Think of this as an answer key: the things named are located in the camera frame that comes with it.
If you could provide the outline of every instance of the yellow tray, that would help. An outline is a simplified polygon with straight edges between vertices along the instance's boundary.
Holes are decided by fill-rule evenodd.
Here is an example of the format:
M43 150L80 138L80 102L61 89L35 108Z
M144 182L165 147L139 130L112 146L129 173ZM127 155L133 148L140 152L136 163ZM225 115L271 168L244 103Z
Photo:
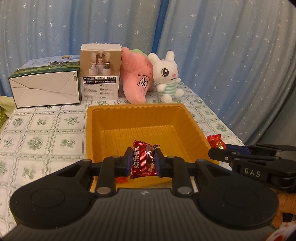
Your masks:
M135 140L158 144L164 156L195 162L208 156L210 145L183 104L137 104L91 106L87 110L86 155L102 162L123 156ZM141 177L116 187L146 188L170 182L168 177Z

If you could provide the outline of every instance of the floral tablecloth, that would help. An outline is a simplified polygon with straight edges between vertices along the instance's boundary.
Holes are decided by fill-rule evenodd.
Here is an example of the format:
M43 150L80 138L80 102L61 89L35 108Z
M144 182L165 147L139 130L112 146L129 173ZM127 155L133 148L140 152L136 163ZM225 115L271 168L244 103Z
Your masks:
M214 112L180 83L183 103L207 135L222 134L225 143L243 145ZM157 91L148 103L161 103ZM86 110L92 105L129 104L120 87L118 100L83 101L80 105L15 109L0 134L0 236L15 226L9 199L19 187L85 158Z

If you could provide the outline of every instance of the gray ribbed surface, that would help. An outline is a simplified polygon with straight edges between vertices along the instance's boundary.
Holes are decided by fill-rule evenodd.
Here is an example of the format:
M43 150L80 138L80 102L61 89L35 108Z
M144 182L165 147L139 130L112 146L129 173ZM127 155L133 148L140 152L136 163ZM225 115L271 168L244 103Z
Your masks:
M4 241L262 241L273 229L223 228L206 219L190 199L170 189L119 189L112 198L96 200L81 220L64 228L35 230L17 226Z

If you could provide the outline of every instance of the cardboard box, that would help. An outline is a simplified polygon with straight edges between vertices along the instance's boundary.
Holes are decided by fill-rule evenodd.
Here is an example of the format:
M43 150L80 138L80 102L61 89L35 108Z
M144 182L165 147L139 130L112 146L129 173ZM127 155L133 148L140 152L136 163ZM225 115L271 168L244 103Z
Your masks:
M79 55L32 59L9 78L17 108L79 104Z
M83 100L118 99L120 44L83 44L80 83Z

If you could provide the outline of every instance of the green striped shirt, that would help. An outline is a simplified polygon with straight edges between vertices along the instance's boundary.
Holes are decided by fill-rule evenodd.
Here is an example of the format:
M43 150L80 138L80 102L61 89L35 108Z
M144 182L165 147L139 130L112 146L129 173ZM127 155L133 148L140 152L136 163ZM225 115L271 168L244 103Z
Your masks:
M172 98L174 98L176 94L176 90L177 90L176 82L172 84L167 84L165 91L162 93L159 93L159 96L162 96L163 94L165 94L165 95L170 95Z

